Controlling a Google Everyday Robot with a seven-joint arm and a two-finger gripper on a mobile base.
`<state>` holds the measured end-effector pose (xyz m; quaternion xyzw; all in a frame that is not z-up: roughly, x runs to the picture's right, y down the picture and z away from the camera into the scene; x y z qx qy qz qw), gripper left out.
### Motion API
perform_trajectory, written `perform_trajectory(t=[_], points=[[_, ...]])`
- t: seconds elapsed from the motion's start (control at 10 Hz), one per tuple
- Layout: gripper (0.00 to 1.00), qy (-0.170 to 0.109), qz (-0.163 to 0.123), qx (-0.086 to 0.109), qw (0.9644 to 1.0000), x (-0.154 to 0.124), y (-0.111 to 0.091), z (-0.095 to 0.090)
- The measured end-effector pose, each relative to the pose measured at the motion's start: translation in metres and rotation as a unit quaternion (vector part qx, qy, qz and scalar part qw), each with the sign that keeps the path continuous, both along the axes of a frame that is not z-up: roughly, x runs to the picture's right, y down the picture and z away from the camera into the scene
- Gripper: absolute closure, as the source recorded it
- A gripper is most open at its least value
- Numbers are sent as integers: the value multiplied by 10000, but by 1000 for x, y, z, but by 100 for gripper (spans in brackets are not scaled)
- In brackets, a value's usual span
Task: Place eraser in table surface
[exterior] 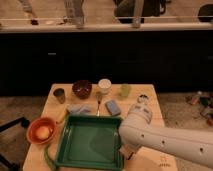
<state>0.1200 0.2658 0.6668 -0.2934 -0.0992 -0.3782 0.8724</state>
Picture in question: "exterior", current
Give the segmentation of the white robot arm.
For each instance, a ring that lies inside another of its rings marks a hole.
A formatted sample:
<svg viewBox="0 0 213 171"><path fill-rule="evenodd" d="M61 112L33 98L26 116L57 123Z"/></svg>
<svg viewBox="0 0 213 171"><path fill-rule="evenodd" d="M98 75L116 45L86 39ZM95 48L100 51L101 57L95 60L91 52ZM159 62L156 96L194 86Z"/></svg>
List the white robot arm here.
<svg viewBox="0 0 213 171"><path fill-rule="evenodd" d="M144 103L133 104L119 126L123 145L119 151L130 159L142 147L213 168L213 133L153 126L152 112Z"/></svg>

